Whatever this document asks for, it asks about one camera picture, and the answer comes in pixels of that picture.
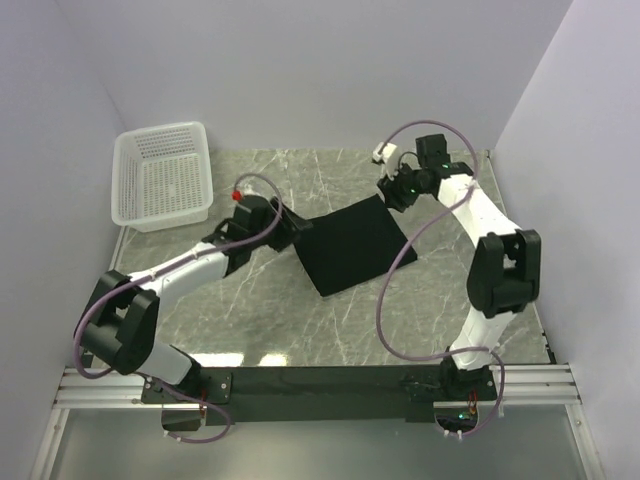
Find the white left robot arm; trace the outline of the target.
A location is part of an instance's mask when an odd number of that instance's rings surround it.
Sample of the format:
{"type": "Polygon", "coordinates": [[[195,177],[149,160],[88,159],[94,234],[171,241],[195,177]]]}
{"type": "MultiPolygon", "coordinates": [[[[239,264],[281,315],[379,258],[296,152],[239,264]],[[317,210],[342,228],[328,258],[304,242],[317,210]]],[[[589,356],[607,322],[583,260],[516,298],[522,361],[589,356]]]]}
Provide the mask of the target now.
{"type": "Polygon", "coordinates": [[[200,364],[156,338],[160,313],[206,283],[222,280],[244,266],[254,250],[280,252],[312,223],[276,197],[241,197],[231,217],[194,247],[134,274],[103,274],[74,332],[74,347],[86,350],[121,375],[143,374],[164,383],[176,401],[202,396],[200,364]]]}

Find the black t-shirt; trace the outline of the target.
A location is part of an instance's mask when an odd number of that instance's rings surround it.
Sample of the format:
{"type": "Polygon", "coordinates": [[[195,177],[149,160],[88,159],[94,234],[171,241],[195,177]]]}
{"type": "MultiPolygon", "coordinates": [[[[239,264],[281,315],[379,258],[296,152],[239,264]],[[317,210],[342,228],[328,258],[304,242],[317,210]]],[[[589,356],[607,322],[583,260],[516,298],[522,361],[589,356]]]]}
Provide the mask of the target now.
{"type": "Polygon", "coordinates": [[[313,218],[294,247],[322,297],[385,274],[407,237],[377,195],[313,218]]]}

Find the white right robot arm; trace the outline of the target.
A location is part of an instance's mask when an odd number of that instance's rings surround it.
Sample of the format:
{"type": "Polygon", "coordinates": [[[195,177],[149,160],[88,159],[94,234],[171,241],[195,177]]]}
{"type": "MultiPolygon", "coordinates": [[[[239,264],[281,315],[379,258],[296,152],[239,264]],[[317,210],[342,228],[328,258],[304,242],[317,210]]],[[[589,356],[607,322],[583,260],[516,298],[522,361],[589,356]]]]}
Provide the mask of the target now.
{"type": "Polygon", "coordinates": [[[471,166],[452,161],[443,135],[417,139],[415,156],[419,166],[413,169],[396,145],[382,142],[372,161],[382,168],[377,186],[386,206],[403,212],[419,196],[431,195],[453,214],[475,248],[466,281],[470,310],[438,377],[442,393],[460,399],[487,385],[491,353],[504,330],[537,299],[541,238],[496,206],[471,166]]]}

